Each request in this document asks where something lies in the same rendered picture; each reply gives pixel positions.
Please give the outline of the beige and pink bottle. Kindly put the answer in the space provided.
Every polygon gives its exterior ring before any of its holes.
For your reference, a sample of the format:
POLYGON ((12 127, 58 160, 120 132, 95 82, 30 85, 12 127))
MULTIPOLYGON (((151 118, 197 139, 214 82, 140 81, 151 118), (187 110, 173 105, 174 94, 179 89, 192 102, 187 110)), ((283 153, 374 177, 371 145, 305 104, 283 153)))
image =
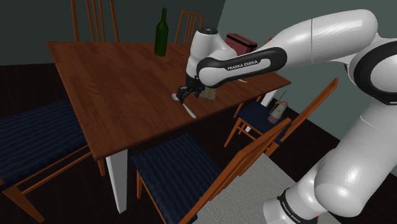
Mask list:
POLYGON ((281 95, 279 100, 276 101, 274 107, 272 108, 268 117, 268 121, 270 123, 277 123, 281 119, 281 116, 284 113, 285 109, 288 107, 288 103, 286 101, 281 101, 285 93, 286 92, 281 95))

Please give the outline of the wooden chair with blue seat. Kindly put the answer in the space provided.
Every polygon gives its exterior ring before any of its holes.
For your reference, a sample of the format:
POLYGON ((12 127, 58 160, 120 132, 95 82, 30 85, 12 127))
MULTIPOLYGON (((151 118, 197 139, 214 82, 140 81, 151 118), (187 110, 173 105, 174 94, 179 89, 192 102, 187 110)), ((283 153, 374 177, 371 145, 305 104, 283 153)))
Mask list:
POLYGON ((177 44, 178 43, 178 39, 179 39, 179 34, 182 28, 182 22, 183 22, 183 18, 187 16, 187 20, 186 20, 186 27, 185 27, 185 34, 184 34, 184 38, 183 38, 183 44, 184 45, 191 45, 192 41, 193 41, 193 36, 195 34, 195 28, 196 25, 198 24, 198 28, 201 29, 202 28, 202 22, 204 19, 204 16, 198 13, 193 13, 193 12, 189 12, 186 10, 182 10, 181 14, 180 14, 180 18, 179 18, 179 22, 178 22, 178 28, 176 31, 176 37, 174 39, 174 43, 177 44))
MULTIPOLYGON (((335 78, 272 142, 272 144, 265 150, 266 156, 271 156, 273 152, 293 133, 299 125, 306 120, 306 118, 336 89, 338 85, 338 78, 335 78)), ((250 127, 260 136, 269 131, 272 127, 283 121, 284 118, 272 123, 268 121, 270 116, 270 110, 265 106, 261 105, 258 101, 254 101, 243 110, 240 110, 243 103, 240 103, 234 117, 237 117, 237 121, 226 140, 224 147, 228 145, 233 135, 238 130, 238 134, 244 133, 252 140, 256 138, 244 130, 246 127, 250 127)))
MULTIPOLYGON (((90 27, 90 34, 92 41, 106 42, 102 0, 84 0, 84 1, 88 16, 88 24, 90 27)), ((79 28, 78 28, 76 0, 70 0, 70 3, 71 3, 71 15, 73 21, 74 40, 75 42, 79 42, 80 36, 79 36, 79 28)), ((120 36, 118 32, 118 24, 116 19, 116 12, 115 12, 115 0, 109 0, 109 7, 111 12, 113 30, 115 34, 115 41, 119 43, 120 36)))
POLYGON ((245 146, 224 169, 189 134, 136 154, 137 195, 148 192, 164 224, 192 224, 200 209, 242 175, 290 122, 284 119, 245 146))
POLYGON ((0 192, 32 216, 45 219, 26 194, 91 155, 90 152, 21 191, 30 180, 70 156, 88 148, 69 101, 54 102, 0 120, 0 192))

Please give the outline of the wooden table with white legs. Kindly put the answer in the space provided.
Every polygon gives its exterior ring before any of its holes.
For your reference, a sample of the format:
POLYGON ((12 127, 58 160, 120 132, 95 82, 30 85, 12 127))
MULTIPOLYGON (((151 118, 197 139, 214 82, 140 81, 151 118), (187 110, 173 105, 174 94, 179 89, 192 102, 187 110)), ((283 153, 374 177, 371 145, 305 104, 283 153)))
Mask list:
POLYGON ((48 48, 93 158, 107 163, 119 212, 127 208, 129 149, 289 84, 276 73, 226 83, 214 101, 185 99, 192 118, 172 98, 185 84, 186 45, 169 44, 163 57, 151 43, 51 41, 48 48))

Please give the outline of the dark red box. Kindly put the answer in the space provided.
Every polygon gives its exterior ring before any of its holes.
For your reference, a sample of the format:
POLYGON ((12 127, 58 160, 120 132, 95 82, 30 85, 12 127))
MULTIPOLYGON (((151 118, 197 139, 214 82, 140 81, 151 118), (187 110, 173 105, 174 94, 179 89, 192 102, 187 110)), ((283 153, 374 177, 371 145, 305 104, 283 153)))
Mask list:
POLYGON ((257 42, 236 33, 228 33, 226 35, 225 43, 233 48, 237 55, 244 55, 246 53, 253 52, 258 47, 257 42))

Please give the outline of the tan block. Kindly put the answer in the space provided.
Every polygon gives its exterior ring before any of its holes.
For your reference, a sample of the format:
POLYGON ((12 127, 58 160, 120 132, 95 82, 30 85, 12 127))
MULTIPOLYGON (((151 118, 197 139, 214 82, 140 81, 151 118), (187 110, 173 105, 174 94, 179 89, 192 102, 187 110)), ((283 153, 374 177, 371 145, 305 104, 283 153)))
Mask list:
POLYGON ((216 89, 205 87, 205 89, 201 91, 200 97, 209 101, 214 101, 216 99, 216 89))

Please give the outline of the white spoon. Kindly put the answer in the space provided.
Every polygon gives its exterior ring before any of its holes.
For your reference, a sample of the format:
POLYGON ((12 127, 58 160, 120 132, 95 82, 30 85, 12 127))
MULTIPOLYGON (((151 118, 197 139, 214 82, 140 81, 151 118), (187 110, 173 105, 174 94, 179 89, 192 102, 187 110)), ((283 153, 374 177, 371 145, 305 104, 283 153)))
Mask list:
POLYGON ((181 103, 181 104, 185 107, 185 110, 188 112, 188 114, 189 114, 192 118, 196 118, 195 114, 194 114, 184 103, 182 103, 182 102, 179 100, 179 98, 177 97, 177 95, 176 95, 175 93, 172 94, 172 98, 173 98, 175 101, 178 101, 179 103, 181 103))

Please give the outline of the dark green glass bottle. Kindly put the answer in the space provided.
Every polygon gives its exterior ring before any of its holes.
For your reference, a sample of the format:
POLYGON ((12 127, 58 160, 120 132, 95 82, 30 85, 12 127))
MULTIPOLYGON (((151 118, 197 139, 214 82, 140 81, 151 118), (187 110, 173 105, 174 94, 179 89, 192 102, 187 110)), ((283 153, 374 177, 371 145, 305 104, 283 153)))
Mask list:
POLYGON ((163 57, 167 49, 169 28, 166 22, 167 9, 162 8, 162 17, 156 28, 155 55, 163 57))

